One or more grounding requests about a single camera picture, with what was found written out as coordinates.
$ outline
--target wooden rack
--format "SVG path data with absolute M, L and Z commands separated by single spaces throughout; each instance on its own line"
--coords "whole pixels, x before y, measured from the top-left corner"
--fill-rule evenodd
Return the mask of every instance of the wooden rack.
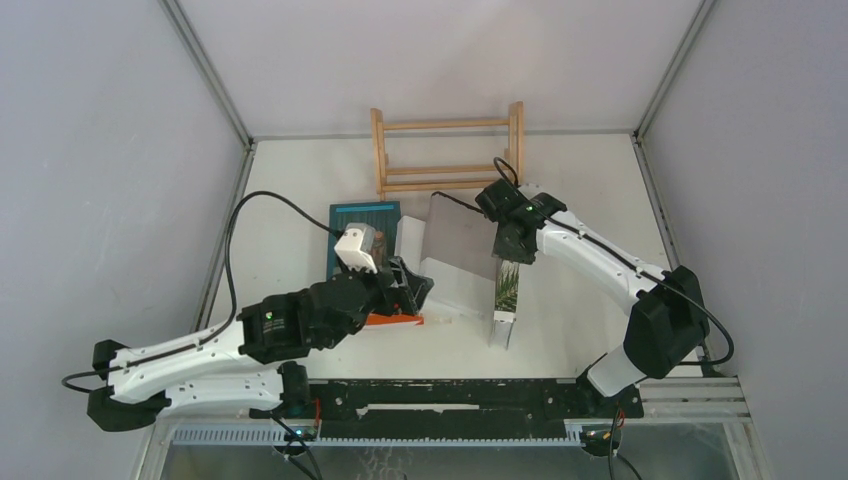
M 504 159 L 518 172 L 518 181 L 524 180 L 524 102 L 515 102 L 509 106 L 506 118 L 480 120 L 446 120 L 436 122 L 385 123 L 383 112 L 371 109 L 371 136 L 374 141 L 374 166 L 377 179 L 377 195 L 386 199 L 391 192 L 412 192 L 421 190 L 449 190 L 460 188 L 483 188 L 494 178 L 419 180 L 408 182 L 389 182 L 388 177 L 400 175 L 450 175 L 479 172 L 494 172 L 495 166 L 488 165 L 450 165 L 440 167 L 389 167 L 386 153 L 387 131 L 429 130 L 443 128 L 500 127 L 508 128 L 507 148 Z

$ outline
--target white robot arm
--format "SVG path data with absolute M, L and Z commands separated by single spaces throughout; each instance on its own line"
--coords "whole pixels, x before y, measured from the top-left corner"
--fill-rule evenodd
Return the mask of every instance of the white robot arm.
M 530 264 L 541 252 L 562 260 L 606 292 L 630 316 L 622 345 L 578 378 L 590 403 L 614 399 L 645 378 L 664 378 L 709 333 L 700 286 L 685 267 L 673 272 L 645 263 L 589 229 L 545 193 L 527 199 L 506 179 L 476 198 L 498 224 L 493 253 Z
M 378 255 L 385 262 L 375 263 L 375 233 L 365 224 L 348 225 L 335 246 L 345 268 L 330 280 L 272 295 L 237 318 L 157 345 L 127 348 L 104 340 L 94 347 L 94 371 L 62 383 L 88 393 L 88 415 L 106 431 L 144 427 L 160 413 L 273 410 L 287 398 L 305 402 L 308 392 L 298 393 L 308 388 L 305 372 L 295 382 L 302 367 L 287 362 L 278 370 L 281 362 L 335 347 L 359 332 L 370 313 L 417 314 L 433 287 L 400 257 Z M 294 370 L 287 375 L 286 368 Z M 89 391 L 67 383 L 93 374 L 107 386 Z

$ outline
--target metal corner post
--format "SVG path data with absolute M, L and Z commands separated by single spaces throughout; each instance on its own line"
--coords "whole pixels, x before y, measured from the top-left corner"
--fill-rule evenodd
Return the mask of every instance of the metal corner post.
M 674 233 L 668 221 L 662 194 L 657 188 L 654 174 L 653 171 L 651 171 L 651 166 L 648 163 L 648 158 L 645 154 L 642 142 L 636 138 L 635 133 L 630 136 L 630 140 L 633 143 L 633 152 L 636 154 L 636 162 L 639 164 L 639 170 L 642 172 L 642 180 L 645 182 L 645 189 L 648 191 L 648 200 L 651 202 L 651 209 L 654 211 L 654 218 L 657 221 L 657 227 L 660 230 L 660 239 L 663 242 L 666 258 L 668 258 L 668 266 L 676 268 L 680 265 L 680 256 L 677 252 Z
M 701 4 L 698 5 L 698 9 L 695 11 L 692 21 L 689 22 L 686 33 L 683 34 L 683 39 L 680 40 L 677 50 L 674 51 L 674 55 L 671 57 L 665 73 L 663 73 L 657 90 L 654 92 L 651 101 L 648 102 L 645 113 L 642 114 L 642 118 L 639 120 L 639 126 L 636 127 L 636 131 L 634 132 L 634 136 L 639 142 L 645 138 L 645 134 L 651 128 L 651 124 L 657 116 L 657 111 L 662 105 L 669 88 L 674 83 L 674 79 L 677 78 L 677 74 L 680 72 L 680 67 L 692 51 L 692 46 L 695 45 L 698 35 L 703 30 L 704 24 L 717 3 L 718 0 L 701 0 Z
M 236 207 L 236 204 L 244 196 L 244 190 L 247 188 L 247 180 L 250 178 L 250 169 L 253 166 L 253 156 L 256 154 L 256 142 L 245 148 L 244 155 L 241 158 L 241 169 L 238 177 L 233 184 L 232 197 L 227 204 L 227 212 L 221 221 L 221 230 L 218 234 L 218 243 L 215 247 L 215 253 L 209 263 L 209 270 L 206 273 L 206 281 L 204 283 L 203 296 L 200 298 L 200 304 L 197 307 L 197 316 L 192 325 L 192 332 L 196 332 L 204 325 L 209 324 L 209 315 L 212 313 L 212 305 L 215 301 L 215 294 L 218 292 L 218 284 L 223 275 L 224 266 L 224 245 L 227 235 L 227 223 L 230 219 L 230 212 Z
M 185 9 L 180 4 L 179 0 L 159 0 L 159 4 L 162 6 L 162 10 L 164 10 L 165 14 L 168 16 L 168 19 L 171 21 L 174 29 L 177 31 L 177 34 L 185 45 L 189 56 L 200 72 L 200 75 L 203 77 L 203 81 L 206 83 L 206 86 L 209 87 L 209 91 L 212 93 L 212 96 L 215 98 L 218 106 L 227 117 L 227 120 L 229 121 L 230 126 L 232 126 L 236 136 L 238 136 L 245 148 L 250 147 L 252 141 L 250 133 L 247 131 L 247 127 L 244 125 L 244 121 L 242 121 L 241 116 L 239 116 L 238 110 L 236 110 L 235 104 L 233 103 L 233 99 L 224 87 L 224 82 L 221 80 L 221 76 L 218 74 L 218 71 L 215 70 L 214 65 L 212 65 L 212 60 L 210 60 L 209 55 L 203 48 L 203 44 L 200 42 L 200 38 L 197 36 L 197 32 L 194 30 L 194 27 L 191 25 L 191 21 L 189 20 L 188 15 L 186 15 Z
M 724 434 L 740 480 L 773 478 L 753 423 L 725 424 Z
M 133 480 L 159 480 L 165 470 L 165 461 L 168 459 L 168 450 L 176 433 L 177 427 L 182 419 L 159 420 L 145 437 L 146 445 L 142 446 L 140 458 L 135 471 L 130 478 Z

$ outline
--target white table surface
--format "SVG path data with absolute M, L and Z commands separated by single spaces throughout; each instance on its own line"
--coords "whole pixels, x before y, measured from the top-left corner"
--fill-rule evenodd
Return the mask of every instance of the white table surface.
M 395 165 L 480 163 L 503 151 L 505 137 L 387 140 Z M 630 139 L 626 135 L 527 136 L 525 181 L 538 183 L 586 224 L 628 252 L 667 266 Z M 271 190 L 319 221 L 329 205 L 376 201 L 370 139 L 260 142 L 245 193 Z M 476 191 L 451 192 L 471 201 Z M 404 193 L 404 215 L 426 218 L 429 193 Z M 233 239 L 239 310 L 273 294 L 324 279 L 327 235 L 287 206 L 257 198 L 245 206 Z M 489 324 L 455 321 L 406 329 L 363 330 L 335 349 L 298 360 L 310 378 L 575 377 L 624 338 L 627 316 L 567 265 L 539 256 L 521 267 L 518 321 L 508 350 L 487 344 Z M 226 283 L 211 322 L 226 319 Z M 694 353 L 690 359 L 696 359 Z M 678 367 L 672 376 L 701 376 Z

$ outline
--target green plant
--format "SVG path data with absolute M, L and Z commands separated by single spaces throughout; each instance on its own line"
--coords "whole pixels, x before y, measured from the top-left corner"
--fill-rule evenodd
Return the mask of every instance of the green plant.
M 518 306 L 518 264 L 503 262 L 495 282 L 495 310 L 515 312 Z

